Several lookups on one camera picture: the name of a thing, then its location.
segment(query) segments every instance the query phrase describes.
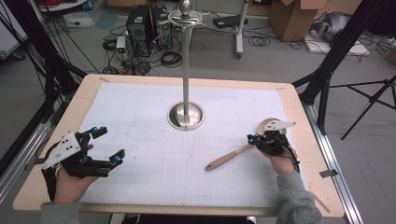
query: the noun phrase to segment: computer tower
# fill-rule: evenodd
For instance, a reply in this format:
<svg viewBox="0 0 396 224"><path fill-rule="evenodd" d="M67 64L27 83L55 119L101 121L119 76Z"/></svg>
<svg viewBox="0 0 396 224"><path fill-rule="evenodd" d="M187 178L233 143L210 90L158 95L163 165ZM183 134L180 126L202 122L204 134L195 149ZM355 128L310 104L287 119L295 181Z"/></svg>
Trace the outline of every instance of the computer tower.
<svg viewBox="0 0 396 224"><path fill-rule="evenodd" d="M149 6L132 6L126 22L126 28L132 43L134 55L149 56L149 45L154 37Z"/></svg>
<svg viewBox="0 0 396 224"><path fill-rule="evenodd" d="M173 47L171 23L161 24L168 20L169 12L166 11L166 6L152 6L151 15L158 49L171 49Z"/></svg>

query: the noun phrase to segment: gray sleeve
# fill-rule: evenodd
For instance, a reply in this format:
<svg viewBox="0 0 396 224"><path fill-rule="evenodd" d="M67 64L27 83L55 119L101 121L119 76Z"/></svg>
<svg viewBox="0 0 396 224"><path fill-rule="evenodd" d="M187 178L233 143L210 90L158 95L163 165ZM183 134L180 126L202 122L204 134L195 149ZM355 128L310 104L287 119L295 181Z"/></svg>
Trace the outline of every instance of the gray sleeve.
<svg viewBox="0 0 396 224"><path fill-rule="evenodd" d="M279 214L276 224L323 223L314 197L305 190L300 174L279 175L276 180L279 186L276 198Z"/></svg>
<svg viewBox="0 0 396 224"><path fill-rule="evenodd" d="M79 224L79 203L53 205L41 204L40 224Z"/></svg>

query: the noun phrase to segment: aluminum rail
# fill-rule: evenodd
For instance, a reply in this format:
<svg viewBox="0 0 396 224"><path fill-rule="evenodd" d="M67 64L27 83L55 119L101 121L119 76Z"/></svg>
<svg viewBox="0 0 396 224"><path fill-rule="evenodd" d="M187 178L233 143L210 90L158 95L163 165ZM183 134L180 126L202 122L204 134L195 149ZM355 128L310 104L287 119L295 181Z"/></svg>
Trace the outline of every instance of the aluminum rail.
<svg viewBox="0 0 396 224"><path fill-rule="evenodd" d="M347 186L347 182L344 179L341 168L335 158L334 152L332 151L332 146L330 145L329 139L326 135L323 135L317 124L318 113L313 105L307 105L303 103L303 108L306 116L308 117L309 123L311 124L312 131L317 138L320 150L322 152L323 158L329 170L335 170L338 175L332 177L332 182L337 189L338 195L340 196L341 203L346 211L346 217L351 224L362 224L361 214L359 213L358 207L356 206L352 195Z"/></svg>
<svg viewBox="0 0 396 224"><path fill-rule="evenodd" d="M59 108L59 104L55 104L55 111ZM23 145L21 151L14 158L13 162L8 166L7 170L0 178L0 204L7 197L9 191L13 188L15 182L21 176L21 173L29 165L29 162L39 150L44 142L47 134L51 130L51 118L47 122L42 122L37 125L35 130L30 135L29 139Z"/></svg>

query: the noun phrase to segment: human arm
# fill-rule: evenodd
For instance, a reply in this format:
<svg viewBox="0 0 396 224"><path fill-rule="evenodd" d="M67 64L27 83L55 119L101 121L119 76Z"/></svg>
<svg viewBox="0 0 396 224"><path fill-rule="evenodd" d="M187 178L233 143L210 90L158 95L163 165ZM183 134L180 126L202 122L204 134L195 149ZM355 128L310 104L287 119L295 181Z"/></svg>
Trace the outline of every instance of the human arm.
<svg viewBox="0 0 396 224"><path fill-rule="evenodd" d="M279 193L276 197L276 206L279 209L276 224L308 224L323 223L320 211L315 206L315 200L309 191L304 188L300 174L295 171L288 153L279 156L267 157L274 170Z"/></svg>
<svg viewBox="0 0 396 224"><path fill-rule="evenodd" d="M78 224L79 200L97 176L70 176L61 167L57 172L53 202L41 204L41 224Z"/></svg>

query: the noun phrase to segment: metal base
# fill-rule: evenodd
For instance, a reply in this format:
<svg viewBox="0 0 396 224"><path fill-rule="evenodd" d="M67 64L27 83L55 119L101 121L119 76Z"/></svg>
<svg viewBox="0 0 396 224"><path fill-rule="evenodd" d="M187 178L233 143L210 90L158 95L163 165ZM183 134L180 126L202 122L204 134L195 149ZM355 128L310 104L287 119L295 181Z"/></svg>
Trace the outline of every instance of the metal base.
<svg viewBox="0 0 396 224"><path fill-rule="evenodd" d="M169 108L167 118L172 127L181 131L189 131L201 126L205 119L204 110L193 102L189 102L188 109L189 113L185 115L183 102Z"/></svg>

